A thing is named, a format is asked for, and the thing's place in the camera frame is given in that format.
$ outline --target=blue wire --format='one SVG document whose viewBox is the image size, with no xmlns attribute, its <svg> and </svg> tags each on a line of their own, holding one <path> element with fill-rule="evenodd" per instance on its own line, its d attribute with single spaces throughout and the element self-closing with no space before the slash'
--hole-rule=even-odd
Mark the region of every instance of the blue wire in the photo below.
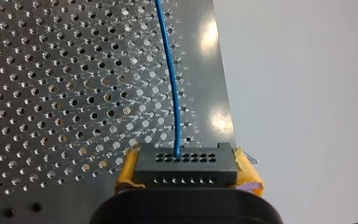
<svg viewBox="0 0 358 224">
<path fill-rule="evenodd" d="M 180 127 L 180 108 L 179 108 L 179 95 L 178 88 L 176 86 L 175 68 L 173 67 L 172 53 L 170 39 L 168 38 L 167 26 L 165 24 L 164 15 L 161 7 L 160 0 L 156 0 L 156 8 L 159 20 L 159 26 L 161 28 L 162 41 L 164 42 L 165 55 L 167 58 L 168 70 L 170 72 L 170 81 L 172 89 L 173 100 L 173 116 L 175 118 L 175 142 L 173 155 L 178 158 L 180 156 L 180 144 L 181 144 L 181 127 Z"/>
</svg>

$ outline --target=white wall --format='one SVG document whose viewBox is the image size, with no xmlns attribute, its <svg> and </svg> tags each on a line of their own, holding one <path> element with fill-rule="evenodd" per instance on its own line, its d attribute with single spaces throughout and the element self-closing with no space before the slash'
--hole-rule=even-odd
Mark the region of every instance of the white wall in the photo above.
<svg viewBox="0 0 358 224">
<path fill-rule="evenodd" d="M 237 144 L 285 223 L 358 221 L 358 0 L 214 0 Z"/>
</svg>

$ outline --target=gray surface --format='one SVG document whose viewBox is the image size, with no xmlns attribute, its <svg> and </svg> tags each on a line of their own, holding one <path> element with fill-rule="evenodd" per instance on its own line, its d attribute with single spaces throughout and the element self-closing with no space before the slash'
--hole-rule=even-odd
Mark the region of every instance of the gray surface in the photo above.
<svg viewBox="0 0 358 224">
<path fill-rule="evenodd" d="M 237 144 L 283 221 L 358 221 L 358 1 L 214 1 Z"/>
<path fill-rule="evenodd" d="M 163 6 L 183 92 L 183 145 L 235 146 L 212 1 Z M 17 212 L 12 223 L 86 223 L 113 195 L 124 149 L 135 142 L 172 146 L 171 92 L 158 30 L 153 1 L 0 1 L 0 111 L 6 111 L 0 114 L 0 223 L 5 207 Z M 81 70 L 85 64 L 87 71 Z M 43 204 L 39 214 L 29 210 L 35 202 Z"/>
<path fill-rule="evenodd" d="M 171 148 L 142 145 L 134 171 L 134 179 L 147 188 L 202 187 L 218 188 L 237 182 L 237 163 L 229 143 L 217 147 L 182 148 L 174 158 Z"/>
</svg>

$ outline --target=yellow clip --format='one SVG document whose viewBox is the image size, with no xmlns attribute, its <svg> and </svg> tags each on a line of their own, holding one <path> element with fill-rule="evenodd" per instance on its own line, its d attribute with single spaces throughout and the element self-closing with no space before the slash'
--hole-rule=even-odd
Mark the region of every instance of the yellow clip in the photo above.
<svg viewBox="0 0 358 224">
<path fill-rule="evenodd" d="M 127 150 L 126 161 L 116 182 L 116 194 L 124 188 L 145 189 L 145 184 L 137 184 L 132 181 L 135 165 L 138 160 L 139 149 L 139 146 L 136 146 L 133 149 Z"/>
<path fill-rule="evenodd" d="M 232 188 L 236 188 L 239 186 L 243 186 L 245 184 L 257 184 L 258 188 L 254 188 L 253 191 L 256 195 L 261 196 L 264 192 L 264 181 L 261 179 L 257 170 L 254 166 L 249 162 L 245 153 L 241 147 L 238 147 L 235 150 L 235 162 L 238 166 L 238 177 L 237 184 L 231 186 Z"/>
</svg>

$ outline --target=metal panel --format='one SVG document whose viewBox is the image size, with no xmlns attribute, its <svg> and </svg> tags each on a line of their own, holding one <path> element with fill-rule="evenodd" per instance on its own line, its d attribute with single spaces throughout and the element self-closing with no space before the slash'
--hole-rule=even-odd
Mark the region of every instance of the metal panel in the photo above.
<svg viewBox="0 0 358 224">
<path fill-rule="evenodd" d="M 163 6 L 183 145 L 235 146 L 212 0 Z M 154 1 L 0 0 L 0 223 L 87 223 L 126 148 L 173 146 L 164 57 Z"/>
</svg>

